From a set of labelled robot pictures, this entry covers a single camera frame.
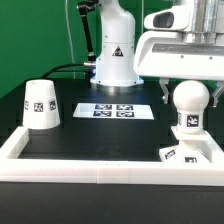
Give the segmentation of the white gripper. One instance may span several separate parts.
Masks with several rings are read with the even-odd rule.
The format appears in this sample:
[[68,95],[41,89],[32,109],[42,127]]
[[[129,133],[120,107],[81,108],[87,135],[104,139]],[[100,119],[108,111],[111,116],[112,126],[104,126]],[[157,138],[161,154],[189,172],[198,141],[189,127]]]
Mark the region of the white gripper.
[[168,104],[168,78],[215,80],[213,106],[224,92],[224,7],[172,7],[144,19],[146,31],[138,40],[134,70],[160,77],[163,101]]

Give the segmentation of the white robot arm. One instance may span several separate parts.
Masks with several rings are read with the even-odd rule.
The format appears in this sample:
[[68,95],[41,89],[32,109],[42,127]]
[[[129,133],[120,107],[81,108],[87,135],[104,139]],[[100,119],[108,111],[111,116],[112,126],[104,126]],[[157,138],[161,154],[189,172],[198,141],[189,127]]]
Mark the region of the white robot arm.
[[213,102],[224,93],[224,0],[172,0],[169,9],[147,15],[135,37],[135,19],[118,0],[99,0],[102,50],[94,87],[114,92],[157,77],[165,96],[171,79],[212,80]]

